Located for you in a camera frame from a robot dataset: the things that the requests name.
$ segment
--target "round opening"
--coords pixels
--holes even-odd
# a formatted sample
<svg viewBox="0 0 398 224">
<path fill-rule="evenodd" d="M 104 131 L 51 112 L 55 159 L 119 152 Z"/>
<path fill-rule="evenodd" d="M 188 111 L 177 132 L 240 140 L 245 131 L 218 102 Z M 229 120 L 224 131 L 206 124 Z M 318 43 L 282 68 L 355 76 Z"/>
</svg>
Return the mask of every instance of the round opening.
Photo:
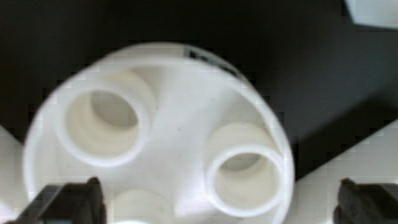
<svg viewBox="0 0 398 224">
<path fill-rule="evenodd" d="M 129 128 L 136 125 L 133 108 L 113 93 L 94 91 L 90 93 L 90 104 L 103 122 L 120 128 Z"/>
<path fill-rule="evenodd" d="M 255 152 L 224 158 L 215 167 L 213 191 L 225 210 L 238 216 L 261 214 L 275 205 L 280 190 L 280 169 L 275 158 Z"/>
<path fill-rule="evenodd" d="M 65 128 L 72 142 L 92 156 L 106 159 L 131 149 L 138 134 L 135 110 L 119 95 L 90 91 L 71 102 Z"/>
</svg>

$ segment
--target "white plastic part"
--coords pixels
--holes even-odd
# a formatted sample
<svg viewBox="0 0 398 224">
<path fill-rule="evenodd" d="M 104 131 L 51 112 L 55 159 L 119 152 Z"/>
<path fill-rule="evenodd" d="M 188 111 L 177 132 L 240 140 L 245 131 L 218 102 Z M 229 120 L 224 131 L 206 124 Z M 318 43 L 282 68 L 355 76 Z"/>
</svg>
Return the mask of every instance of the white plastic part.
<svg viewBox="0 0 398 224">
<path fill-rule="evenodd" d="M 21 144 L 0 126 L 0 223 L 14 220 L 25 206 Z"/>
<path fill-rule="evenodd" d="M 174 214 L 165 199 L 152 192 L 133 189 L 122 192 L 110 202 L 108 223 L 172 224 Z"/>
<path fill-rule="evenodd" d="M 104 106 L 108 110 L 96 111 L 97 117 L 87 106 L 97 110 L 96 100 L 92 105 L 83 98 L 85 103 L 72 106 L 74 100 L 87 97 L 83 92 L 92 91 L 115 94 L 103 96 L 101 93 L 99 101 L 112 99 L 112 102 L 128 102 L 117 106 L 122 109 L 110 110 Z M 106 141 L 112 142 L 115 136 L 122 139 L 122 134 L 113 130 L 92 130 L 99 125 L 99 121 L 92 119 L 101 118 L 108 122 L 108 118 L 119 117 L 126 108 L 136 114 L 136 133 L 144 133 L 145 141 L 138 148 L 124 148 L 126 151 L 110 153 L 106 157 L 101 156 L 103 151 L 112 151 L 112 144 L 117 146 L 115 142 L 108 144 Z M 74 121 L 74 128 L 67 129 L 72 119 L 80 120 Z M 142 120 L 147 120 L 147 129 L 140 129 Z M 112 120 L 112 123 L 133 122 Z M 204 161 L 216 159 L 204 158 L 208 141 L 215 130 L 232 123 L 250 124 L 261 130 L 261 140 L 247 140 L 247 145 L 240 144 L 240 148 L 245 152 L 255 149 L 261 160 L 268 161 L 270 172 L 266 169 L 261 173 L 270 174 L 266 178 L 275 188 L 266 186 L 261 193 L 277 195 L 261 200 L 261 210 L 243 215 L 231 215 L 220 210 L 206 190 Z M 87 147 L 85 144 L 76 144 L 78 136 L 87 134 L 80 133 L 81 130 L 90 130 L 88 134 L 99 135 L 103 139 L 108 137 L 106 133 L 113 137 L 99 144 L 90 141 L 94 147 Z M 133 131 L 122 130 L 133 139 Z M 136 141 L 122 142 L 136 146 Z M 30 199 L 46 184 L 85 182 L 90 176 L 97 176 L 106 202 L 129 189 L 154 192 L 172 207 L 177 224 L 280 224 L 293 193 L 293 159 L 286 135 L 271 110 L 238 70 L 211 53 L 179 44 L 142 44 L 112 53 L 76 74 L 56 89 L 35 116 L 26 138 L 23 173 Z"/>
<path fill-rule="evenodd" d="M 398 0 L 346 0 L 353 23 L 398 29 Z"/>
<path fill-rule="evenodd" d="M 398 121 L 296 182 L 284 224 L 332 224 L 341 179 L 398 183 Z"/>
<path fill-rule="evenodd" d="M 282 159 L 264 130 L 225 125 L 206 146 L 206 191 L 216 208 L 234 217 L 264 213 L 280 201 Z"/>
</svg>

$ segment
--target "white plastic surface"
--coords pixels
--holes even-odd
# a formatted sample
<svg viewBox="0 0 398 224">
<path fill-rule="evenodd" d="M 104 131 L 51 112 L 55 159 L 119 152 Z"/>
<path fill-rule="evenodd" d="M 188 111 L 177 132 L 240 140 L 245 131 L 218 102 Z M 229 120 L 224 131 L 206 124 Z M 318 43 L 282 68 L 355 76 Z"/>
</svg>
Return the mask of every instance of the white plastic surface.
<svg viewBox="0 0 398 224">
<path fill-rule="evenodd" d="M 332 224 L 341 179 L 398 183 L 398 121 L 300 179 L 284 224 Z"/>
<path fill-rule="evenodd" d="M 398 0 L 346 0 L 353 23 L 398 29 Z"/>
<path fill-rule="evenodd" d="M 21 144 L 0 126 L 0 223 L 17 217 L 25 206 Z"/>
<path fill-rule="evenodd" d="M 209 153 L 209 138 L 236 123 L 250 127 L 229 136 L 243 149 L 238 154 L 254 152 L 261 161 L 247 165 L 248 171 L 259 170 L 247 172 L 247 179 L 257 173 L 268 181 L 255 191 L 259 206 L 245 214 L 220 209 L 206 184 L 208 164 L 222 161 Z M 227 155 L 229 149 L 218 149 Z M 30 199 L 46 184 L 97 176 L 106 204 L 136 189 L 151 192 L 170 205 L 172 223 L 279 224 L 293 192 L 291 150 L 270 108 L 227 62 L 179 44 L 144 44 L 112 53 L 62 84 L 41 107 L 23 172 Z M 250 184 L 234 193 L 254 201 Z"/>
</svg>

